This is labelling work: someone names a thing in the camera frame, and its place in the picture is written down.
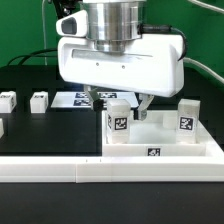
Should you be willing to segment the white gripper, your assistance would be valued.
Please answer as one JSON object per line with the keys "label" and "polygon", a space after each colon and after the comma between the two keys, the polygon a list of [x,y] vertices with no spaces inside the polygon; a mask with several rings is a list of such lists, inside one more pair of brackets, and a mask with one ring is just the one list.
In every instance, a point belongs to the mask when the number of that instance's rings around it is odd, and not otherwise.
{"label": "white gripper", "polygon": [[86,84],[84,92],[95,112],[103,109],[103,100],[91,86],[142,93],[134,119],[143,121],[153,95],[171,97],[183,88],[182,51],[179,35],[144,35],[128,42],[122,53],[100,52],[90,40],[63,37],[58,44],[59,71],[67,82]]}

